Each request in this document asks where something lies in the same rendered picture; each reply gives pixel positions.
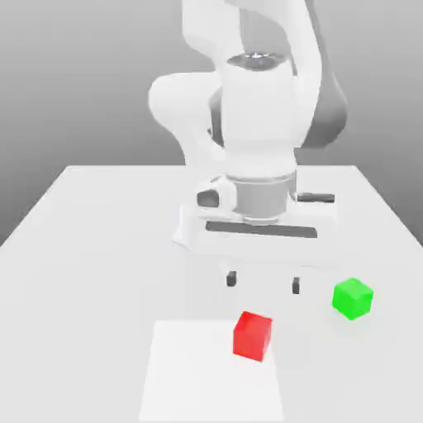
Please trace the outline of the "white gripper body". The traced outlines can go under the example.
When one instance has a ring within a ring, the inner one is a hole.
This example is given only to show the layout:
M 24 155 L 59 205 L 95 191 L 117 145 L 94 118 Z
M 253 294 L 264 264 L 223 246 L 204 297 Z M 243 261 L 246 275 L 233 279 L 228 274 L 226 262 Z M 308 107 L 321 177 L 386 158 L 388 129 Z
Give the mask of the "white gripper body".
M 251 225 L 219 209 L 179 208 L 173 240 L 194 254 L 324 267 L 339 258 L 339 210 L 333 202 L 292 202 L 274 223 Z

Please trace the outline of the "small green cube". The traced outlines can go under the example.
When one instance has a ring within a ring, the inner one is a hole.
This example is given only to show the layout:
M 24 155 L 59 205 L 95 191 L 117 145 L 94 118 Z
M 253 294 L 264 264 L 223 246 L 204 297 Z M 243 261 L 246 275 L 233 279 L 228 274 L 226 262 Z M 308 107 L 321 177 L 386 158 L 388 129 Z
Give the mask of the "small green cube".
M 334 286 L 332 306 L 350 321 L 370 312 L 373 289 L 357 278 L 348 278 Z

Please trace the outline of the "small red cube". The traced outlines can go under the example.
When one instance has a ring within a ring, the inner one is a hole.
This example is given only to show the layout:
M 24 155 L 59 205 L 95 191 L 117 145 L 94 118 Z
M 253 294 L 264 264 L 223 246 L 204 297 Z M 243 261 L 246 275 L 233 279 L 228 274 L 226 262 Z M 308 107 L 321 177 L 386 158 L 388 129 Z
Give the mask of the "small red cube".
M 243 311 L 233 330 L 233 354 L 262 362 L 269 347 L 273 320 Z

